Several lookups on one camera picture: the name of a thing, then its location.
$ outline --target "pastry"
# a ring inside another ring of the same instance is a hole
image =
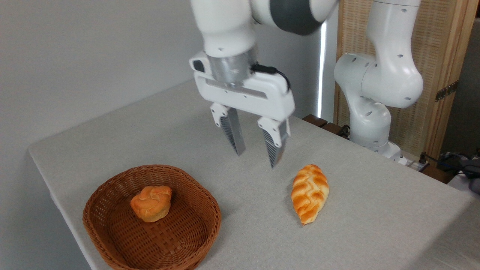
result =
[[[172,189],[168,186],[147,186],[130,201],[130,206],[145,222],[155,222],[168,214]]]
[[[328,197],[327,178],[318,166],[310,164],[301,169],[293,180],[292,202],[301,224],[314,222]]]

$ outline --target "black cable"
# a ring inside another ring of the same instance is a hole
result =
[[[478,176],[480,177],[480,173],[474,172],[474,171],[470,171],[470,170],[466,170],[466,169],[465,169],[465,167],[467,167],[467,166],[476,167],[476,168],[480,168],[480,166],[467,165],[467,166],[464,166],[464,167],[457,167],[457,166],[453,166],[453,165],[450,165],[450,164],[441,162],[441,161],[439,161],[439,160],[437,160],[437,159],[435,159],[435,158],[432,158],[431,156],[427,155],[427,153],[425,153],[425,152],[422,152],[422,155],[428,157],[429,159],[431,159],[431,160],[433,160],[433,161],[437,162],[438,164],[441,164],[441,165],[443,165],[443,166],[445,166],[445,167],[449,167],[449,168],[455,169],[455,170],[457,170],[457,171],[462,171],[462,172],[471,173],[471,174],[473,174],[473,175],[478,175]]]
[[[253,71],[253,72],[263,72],[263,73],[268,73],[268,74],[277,73],[277,74],[279,74],[279,75],[281,75],[282,77],[285,78],[285,81],[287,82],[288,90],[290,90],[290,88],[291,88],[290,80],[287,78],[287,76],[285,74],[283,74],[283,72],[276,69],[275,67],[267,67],[267,66],[264,66],[264,65],[260,65],[259,63],[255,63],[251,66],[250,70]]]

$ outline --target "wicker basket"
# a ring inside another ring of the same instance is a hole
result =
[[[172,189],[168,215],[143,222],[130,200],[148,185]],[[195,269],[213,245],[221,224],[213,196],[181,169],[144,165],[103,183],[88,200],[84,226],[105,262],[116,270]]]

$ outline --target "light strip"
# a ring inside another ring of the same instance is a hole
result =
[[[324,66],[325,66],[325,47],[327,42],[327,21],[322,24],[320,29],[320,65],[318,76],[318,110],[317,116],[322,117],[322,93],[323,93],[323,81],[324,81]]]

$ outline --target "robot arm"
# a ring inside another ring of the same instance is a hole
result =
[[[257,64],[253,23],[308,35],[317,30],[336,0],[191,0],[204,51],[190,59],[202,97],[235,152],[245,150],[237,109],[261,116],[270,165],[280,160],[295,110],[287,78]]]
[[[388,141],[391,116],[385,106],[407,108],[421,95],[423,80],[410,47],[419,5],[420,0],[374,0],[367,37],[376,58],[345,54],[334,72],[350,110],[350,140],[399,162],[400,148]]]

